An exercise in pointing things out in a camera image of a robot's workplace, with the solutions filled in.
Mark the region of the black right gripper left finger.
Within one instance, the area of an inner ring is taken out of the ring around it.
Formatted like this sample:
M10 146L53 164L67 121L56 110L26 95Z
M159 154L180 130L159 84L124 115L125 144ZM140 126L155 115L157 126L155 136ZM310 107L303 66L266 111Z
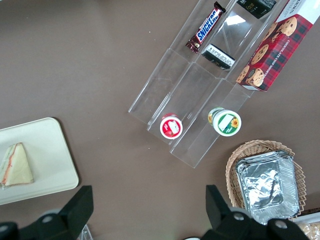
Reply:
M48 213L23 228L0 224L2 240L76 240L94 211L93 189L82 186L58 213Z

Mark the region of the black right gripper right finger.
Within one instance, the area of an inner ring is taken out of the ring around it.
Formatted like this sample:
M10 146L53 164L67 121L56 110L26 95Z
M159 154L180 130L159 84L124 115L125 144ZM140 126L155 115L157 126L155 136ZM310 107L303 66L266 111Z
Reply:
M207 185L206 212L211 224L202 240L307 240L294 222L273 218L262 225L239 211L231 211L216 185Z

